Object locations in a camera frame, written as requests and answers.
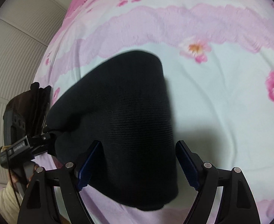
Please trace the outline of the cream sweater sleeve forearm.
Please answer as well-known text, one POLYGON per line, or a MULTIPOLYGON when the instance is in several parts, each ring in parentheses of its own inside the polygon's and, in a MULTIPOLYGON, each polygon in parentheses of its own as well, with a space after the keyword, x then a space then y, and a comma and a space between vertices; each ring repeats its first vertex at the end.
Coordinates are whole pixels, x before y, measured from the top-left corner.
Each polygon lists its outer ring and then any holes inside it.
POLYGON ((19 214, 18 202, 22 203, 22 197, 17 191, 17 187, 8 183, 5 188, 0 190, 0 214, 10 224, 16 224, 19 214))

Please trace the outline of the person's left hand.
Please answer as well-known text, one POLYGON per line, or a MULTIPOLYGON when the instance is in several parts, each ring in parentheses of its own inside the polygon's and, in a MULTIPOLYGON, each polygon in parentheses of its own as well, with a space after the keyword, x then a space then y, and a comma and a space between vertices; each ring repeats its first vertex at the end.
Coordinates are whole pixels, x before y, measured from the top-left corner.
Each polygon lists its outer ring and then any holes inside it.
POLYGON ((22 166, 10 170, 11 184, 17 190, 17 186, 20 184, 28 184, 34 172, 39 167, 34 161, 25 162, 22 166))

